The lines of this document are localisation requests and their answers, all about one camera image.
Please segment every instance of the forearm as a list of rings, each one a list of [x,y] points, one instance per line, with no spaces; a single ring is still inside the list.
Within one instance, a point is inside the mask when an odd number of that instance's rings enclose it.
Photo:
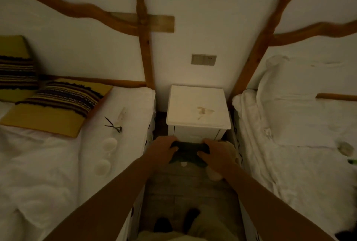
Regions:
[[[260,185],[240,166],[227,167],[223,176],[238,194],[264,241],[333,240],[317,225]]]
[[[153,172],[141,157],[77,208],[46,241],[115,240],[130,209]]]

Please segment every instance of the person's left hand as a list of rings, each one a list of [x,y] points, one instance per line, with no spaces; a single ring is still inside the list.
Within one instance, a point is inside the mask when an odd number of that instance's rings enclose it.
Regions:
[[[153,169],[160,165],[168,164],[178,147],[170,148],[171,144],[178,140],[175,136],[159,136],[148,147],[142,158],[149,163]]]

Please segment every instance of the hand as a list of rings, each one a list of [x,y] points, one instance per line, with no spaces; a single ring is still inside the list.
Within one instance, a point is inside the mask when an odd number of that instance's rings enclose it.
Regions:
[[[148,147],[142,158],[145,159],[146,163],[149,163],[153,169],[160,165],[168,164],[174,152],[178,150],[178,147],[170,148],[171,144],[176,140],[178,139],[175,136],[157,137]]]
[[[202,151],[198,151],[197,155],[202,158],[212,170],[225,176],[225,172],[234,165],[230,154],[218,141],[204,139],[203,142],[210,148],[210,154],[208,155]]]

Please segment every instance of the wooden headboard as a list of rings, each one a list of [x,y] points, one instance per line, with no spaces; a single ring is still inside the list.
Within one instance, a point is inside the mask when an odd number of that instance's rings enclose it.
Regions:
[[[167,15],[148,15],[145,1],[136,0],[136,14],[111,13],[94,4],[69,3],[63,0],[37,0],[52,9],[73,18],[93,18],[108,27],[132,36],[139,37],[145,81],[96,79],[54,75],[40,75],[41,80],[53,80],[60,77],[109,84],[113,86],[135,88],[149,87],[155,90],[154,68],[152,65],[151,31],[174,32],[175,18]]]
[[[281,16],[290,1],[291,0],[278,1],[278,5],[276,6],[274,12],[270,15],[267,23],[258,35],[249,57],[244,64],[244,67],[228,98],[227,103],[229,106],[232,106],[233,97],[237,94],[243,93],[243,91],[247,88],[249,81],[251,80],[268,47],[289,45],[318,35],[343,37],[357,33],[357,20],[355,20],[346,24],[319,22],[296,31],[274,34],[275,28],[278,26]],[[317,94],[316,98],[357,101],[357,96],[355,95]]]

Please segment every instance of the nightstand top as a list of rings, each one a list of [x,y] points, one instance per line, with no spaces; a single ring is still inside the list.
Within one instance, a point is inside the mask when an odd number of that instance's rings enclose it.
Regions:
[[[172,85],[166,123],[230,129],[223,89]]]

